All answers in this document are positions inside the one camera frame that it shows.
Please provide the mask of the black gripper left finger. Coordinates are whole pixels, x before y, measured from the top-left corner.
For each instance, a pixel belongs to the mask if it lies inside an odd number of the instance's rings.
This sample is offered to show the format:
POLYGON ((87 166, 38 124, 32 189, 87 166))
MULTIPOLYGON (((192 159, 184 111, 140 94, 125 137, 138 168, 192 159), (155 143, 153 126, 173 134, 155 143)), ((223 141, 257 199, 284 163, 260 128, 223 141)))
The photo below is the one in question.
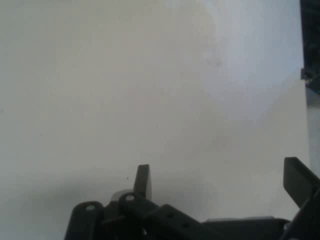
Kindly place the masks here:
POLYGON ((132 189, 108 205, 87 201, 76 205, 66 240, 206 240, 208 229, 176 208, 151 200, 150 166, 137 167, 132 189))

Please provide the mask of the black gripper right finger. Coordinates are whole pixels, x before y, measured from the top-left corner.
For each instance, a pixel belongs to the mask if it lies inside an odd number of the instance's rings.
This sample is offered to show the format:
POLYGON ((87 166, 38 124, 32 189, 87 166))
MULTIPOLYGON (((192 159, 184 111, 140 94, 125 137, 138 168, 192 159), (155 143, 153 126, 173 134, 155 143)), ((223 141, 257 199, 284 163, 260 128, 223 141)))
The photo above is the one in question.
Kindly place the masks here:
POLYGON ((286 157, 283 187, 299 207, 287 225, 283 240, 318 240, 320 238, 320 179, 297 157, 286 157))

